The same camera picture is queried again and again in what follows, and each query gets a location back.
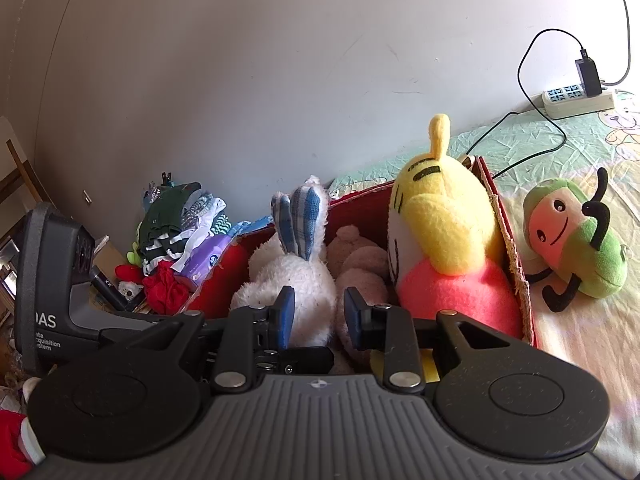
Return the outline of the red cloth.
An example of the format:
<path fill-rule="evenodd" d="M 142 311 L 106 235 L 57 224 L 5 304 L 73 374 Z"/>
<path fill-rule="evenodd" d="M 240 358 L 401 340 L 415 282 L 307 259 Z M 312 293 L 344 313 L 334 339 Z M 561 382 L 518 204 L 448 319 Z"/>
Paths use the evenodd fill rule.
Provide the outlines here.
<path fill-rule="evenodd" d="M 176 315 L 189 300 L 193 283 L 177 273 L 168 261 L 162 261 L 151 275 L 143 279 L 146 303 L 160 315 Z"/>

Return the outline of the pink plush toy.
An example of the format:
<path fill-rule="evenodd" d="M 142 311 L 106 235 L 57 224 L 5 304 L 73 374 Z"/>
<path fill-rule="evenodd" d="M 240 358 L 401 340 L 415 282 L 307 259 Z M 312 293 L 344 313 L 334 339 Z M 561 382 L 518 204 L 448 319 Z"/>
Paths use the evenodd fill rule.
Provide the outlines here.
<path fill-rule="evenodd" d="M 335 333 L 351 358 L 368 365 L 370 352 L 357 351 L 349 339 L 344 292 L 349 287 L 356 287 L 368 304 L 386 304 L 390 275 L 386 250 L 362 237 L 356 226 L 341 226 L 326 248 L 326 256 L 336 286 Z"/>

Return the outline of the black charger adapter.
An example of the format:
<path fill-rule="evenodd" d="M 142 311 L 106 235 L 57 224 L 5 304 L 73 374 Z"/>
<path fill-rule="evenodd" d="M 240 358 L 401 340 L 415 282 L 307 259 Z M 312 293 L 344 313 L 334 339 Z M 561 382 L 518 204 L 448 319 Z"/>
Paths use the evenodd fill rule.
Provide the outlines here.
<path fill-rule="evenodd" d="M 585 48 L 580 49 L 580 58 L 575 61 L 580 82 L 584 87 L 585 95 L 588 98 L 600 96 L 602 93 L 602 84 L 600 81 L 596 62 L 590 58 Z"/>

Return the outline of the green striped garment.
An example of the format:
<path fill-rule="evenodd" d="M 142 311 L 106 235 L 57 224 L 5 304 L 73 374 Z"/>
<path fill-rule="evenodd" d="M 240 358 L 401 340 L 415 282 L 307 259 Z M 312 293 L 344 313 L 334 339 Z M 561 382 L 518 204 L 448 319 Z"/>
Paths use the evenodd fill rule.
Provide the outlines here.
<path fill-rule="evenodd" d="M 168 247 L 168 240 L 182 232 L 181 218 L 186 201 L 198 191 L 198 182 L 168 186 L 146 212 L 139 230 L 138 252 L 143 260 L 151 261 L 162 247 Z"/>

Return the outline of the small green plush toy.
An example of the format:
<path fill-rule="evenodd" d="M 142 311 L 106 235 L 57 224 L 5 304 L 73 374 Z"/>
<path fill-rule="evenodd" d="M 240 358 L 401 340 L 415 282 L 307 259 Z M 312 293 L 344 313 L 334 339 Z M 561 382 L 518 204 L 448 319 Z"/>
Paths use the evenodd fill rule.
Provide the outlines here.
<path fill-rule="evenodd" d="M 142 258 L 138 253 L 138 248 L 139 248 L 139 244 L 137 242 L 133 242 L 131 244 L 130 251 L 127 252 L 126 258 L 129 264 L 132 264 L 133 266 L 138 266 L 139 268 L 141 268 Z"/>

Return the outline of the cartoon bear bed sheet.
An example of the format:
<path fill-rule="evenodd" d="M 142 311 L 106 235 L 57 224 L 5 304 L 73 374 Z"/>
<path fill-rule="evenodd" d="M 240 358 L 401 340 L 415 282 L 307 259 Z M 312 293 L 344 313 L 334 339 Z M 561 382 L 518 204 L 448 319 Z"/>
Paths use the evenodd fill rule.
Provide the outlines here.
<path fill-rule="evenodd" d="M 450 120 L 394 182 L 341 200 L 381 276 L 338 277 L 338 322 L 370 356 L 414 448 L 446 476 L 617 479 L 639 470 L 639 235 L 608 172 L 553 178 L 510 219 L 485 163 L 448 153 Z"/>

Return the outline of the yellow tiger plush toy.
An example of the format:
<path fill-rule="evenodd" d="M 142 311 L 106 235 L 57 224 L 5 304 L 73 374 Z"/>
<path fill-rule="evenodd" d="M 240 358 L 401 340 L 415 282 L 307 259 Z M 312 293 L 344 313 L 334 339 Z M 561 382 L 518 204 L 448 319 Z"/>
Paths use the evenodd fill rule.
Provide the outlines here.
<path fill-rule="evenodd" d="M 449 156 L 447 115 L 431 119 L 428 135 L 430 148 L 401 168 L 388 203 L 387 260 L 398 302 L 414 318 L 455 310 L 522 339 L 525 318 L 485 185 Z"/>

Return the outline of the wooden frame furniture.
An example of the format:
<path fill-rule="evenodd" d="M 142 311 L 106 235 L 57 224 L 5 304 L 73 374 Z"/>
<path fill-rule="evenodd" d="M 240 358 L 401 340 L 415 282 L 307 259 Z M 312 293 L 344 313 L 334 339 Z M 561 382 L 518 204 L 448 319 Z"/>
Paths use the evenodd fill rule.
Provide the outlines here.
<path fill-rule="evenodd" d="M 39 202 L 52 203 L 9 119 L 1 117 L 1 247 L 22 232 L 26 214 Z"/>

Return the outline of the red santa plush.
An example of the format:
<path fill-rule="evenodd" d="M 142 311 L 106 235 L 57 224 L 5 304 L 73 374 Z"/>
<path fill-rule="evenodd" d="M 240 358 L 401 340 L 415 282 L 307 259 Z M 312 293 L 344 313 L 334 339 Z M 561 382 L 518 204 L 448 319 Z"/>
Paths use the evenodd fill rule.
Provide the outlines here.
<path fill-rule="evenodd" d="M 21 479 L 43 459 L 37 442 L 29 442 L 30 426 L 17 397 L 1 388 L 1 478 Z"/>

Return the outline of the green avocado plush toy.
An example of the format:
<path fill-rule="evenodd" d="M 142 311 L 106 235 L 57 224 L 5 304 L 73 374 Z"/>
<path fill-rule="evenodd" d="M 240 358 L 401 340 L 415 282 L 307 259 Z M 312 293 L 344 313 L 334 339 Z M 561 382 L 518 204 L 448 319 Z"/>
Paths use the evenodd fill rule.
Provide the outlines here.
<path fill-rule="evenodd" d="M 539 183 L 525 197 L 525 239 L 546 264 L 527 279 L 538 283 L 555 274 L 565 283 L 562 292 L 550 285 L 542 289 L 542 299 L 552 312 L 564 311 L 580 292 L 603 299 L 625 285 L 626 246 L 612 230 L 611 211 L 603 203 L 608 170 L 599 168 L 597 178 L 591 196 L 573 181 L 557 178 Z"/>

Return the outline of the purple tissue pack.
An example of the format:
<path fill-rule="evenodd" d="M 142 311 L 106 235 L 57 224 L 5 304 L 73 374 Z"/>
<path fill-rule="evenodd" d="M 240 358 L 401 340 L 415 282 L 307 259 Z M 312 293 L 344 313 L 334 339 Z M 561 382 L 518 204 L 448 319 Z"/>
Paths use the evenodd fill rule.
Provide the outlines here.
<path fill-rule="evenodd" d="M 192 250 L 190 258 L 186 260 L 180 274 L 188 278 L 195 286 L 200 286 L 231 241 L 232 237 L 228 234 L 206 237 L 197 248 Z"/>

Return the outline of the white plush bunny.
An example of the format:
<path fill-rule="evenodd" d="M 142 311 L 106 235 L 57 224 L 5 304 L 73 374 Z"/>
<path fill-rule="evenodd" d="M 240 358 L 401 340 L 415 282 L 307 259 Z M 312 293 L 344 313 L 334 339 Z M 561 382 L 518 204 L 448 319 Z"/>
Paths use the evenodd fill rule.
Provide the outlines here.
<path fill-rule="evenodd" d="M 250 280 L 231 300 L 233 309 L 267 307 L 284 286 L 295 292 L 290 345 L 322 347 L 334 332 L 337 292 L 326 264 L 329 195 L 316 176 L 271 199 L 276 232 L 250 256 Z"/>

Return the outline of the blue patterned cloth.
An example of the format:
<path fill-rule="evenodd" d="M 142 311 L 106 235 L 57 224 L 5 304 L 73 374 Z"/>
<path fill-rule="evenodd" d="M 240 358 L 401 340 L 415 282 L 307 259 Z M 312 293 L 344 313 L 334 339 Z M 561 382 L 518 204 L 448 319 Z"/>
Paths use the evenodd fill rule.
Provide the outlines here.
<path fill-rule="evenodd" d="M 181 231 L 193 234 L 203 229 L 206 235 L 227 235 L 231 238 L 255 232 L 269 226 L 271 216 L 255 221 L 242 220 L 233 223 L 226 213 L 227 203 L 211 192 L 196 192 L 183 207 Z"/>

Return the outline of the white power strip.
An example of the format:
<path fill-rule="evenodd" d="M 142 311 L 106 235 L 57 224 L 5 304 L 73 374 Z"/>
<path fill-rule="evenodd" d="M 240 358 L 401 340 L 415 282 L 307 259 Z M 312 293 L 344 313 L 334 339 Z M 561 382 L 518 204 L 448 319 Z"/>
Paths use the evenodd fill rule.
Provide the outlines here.
<path fill-rule="evenodd" d="M 542 95 L 544 114 L 551 119 L 563 119 L 590 113 L 605 112 L 615 107 L 612 91 L 588 98 L 582 84 L 571 84 L 545 91 Z"/>

